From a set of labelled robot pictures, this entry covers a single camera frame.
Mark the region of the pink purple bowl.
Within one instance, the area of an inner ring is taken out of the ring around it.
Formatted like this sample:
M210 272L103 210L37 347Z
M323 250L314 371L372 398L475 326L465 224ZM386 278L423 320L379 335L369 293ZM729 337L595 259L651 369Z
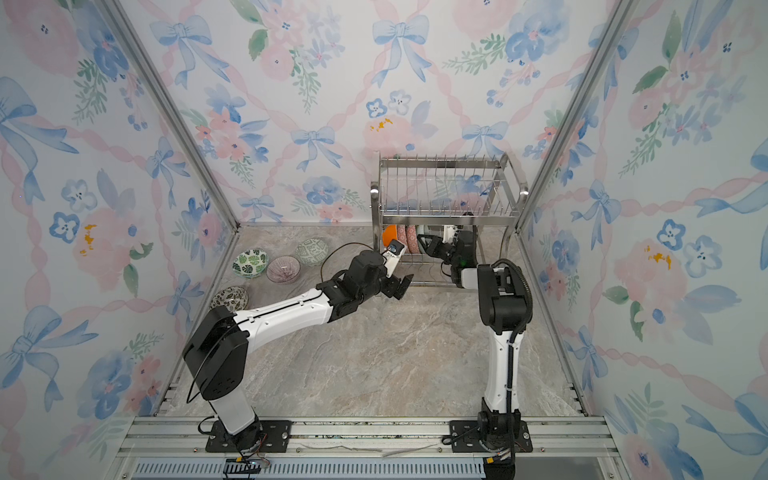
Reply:
M406 225L397 226L397 240L400 241L402 244L408 243L408 232L407 232Z

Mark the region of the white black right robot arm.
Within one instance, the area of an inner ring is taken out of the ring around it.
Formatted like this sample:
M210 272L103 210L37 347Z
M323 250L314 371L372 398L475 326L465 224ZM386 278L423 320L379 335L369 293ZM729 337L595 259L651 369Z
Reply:
M477 293L478 312L489 332L489 367L481 410L477 415L479 443L500 457L510 457L523 433L517 394L519 350L533 318L533 299L521 268L508 259L480 263L477 234L460 229L452 234L419 234L424 253L450 268L455 286Z

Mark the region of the orange white bowl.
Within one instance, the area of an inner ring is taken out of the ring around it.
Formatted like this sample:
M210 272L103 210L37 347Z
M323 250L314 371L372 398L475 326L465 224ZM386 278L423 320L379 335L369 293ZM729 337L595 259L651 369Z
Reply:
M388 247L393 240L398 239L397 227L395 225L386 226L381 234L381 241L384 247Z

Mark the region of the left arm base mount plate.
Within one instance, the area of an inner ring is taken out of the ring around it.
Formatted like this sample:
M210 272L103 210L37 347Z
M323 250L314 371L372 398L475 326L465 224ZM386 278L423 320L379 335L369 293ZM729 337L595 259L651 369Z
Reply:
M207 453L285 453L293 423L289 420L259 420L238 434L230 434L220 420L207 434Z

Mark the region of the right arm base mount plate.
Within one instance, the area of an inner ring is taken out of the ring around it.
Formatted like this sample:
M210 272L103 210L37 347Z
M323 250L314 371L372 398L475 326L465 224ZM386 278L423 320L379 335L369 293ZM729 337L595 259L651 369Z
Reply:
M506 445L496 446L492 440L483 440L476 420L451 420L448 426L449 433L442 437L441 442L449 446L453 453L493 453L506 448ZM511 445L515 453L533 451L532 435L525 421L520 422Z

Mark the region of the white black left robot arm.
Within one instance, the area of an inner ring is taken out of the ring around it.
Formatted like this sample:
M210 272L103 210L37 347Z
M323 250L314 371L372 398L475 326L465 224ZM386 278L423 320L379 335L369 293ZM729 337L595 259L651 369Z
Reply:
M382 253L365 250L347 269L301 295L256 309L216 307L206 314L185 346L183 360L227 434L236 436L259 424L240 387L247 356L296 331L351 315L374 296L402 299L412 281L410 275L395 275L402 256L400 243Z

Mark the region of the green geometric pattern bowl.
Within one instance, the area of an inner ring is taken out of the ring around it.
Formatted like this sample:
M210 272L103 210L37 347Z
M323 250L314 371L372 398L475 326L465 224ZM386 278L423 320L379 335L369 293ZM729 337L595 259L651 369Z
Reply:
M299 262L308 267L320 266L330 254L328 243L322 238L313 237L299 243L295 255Z

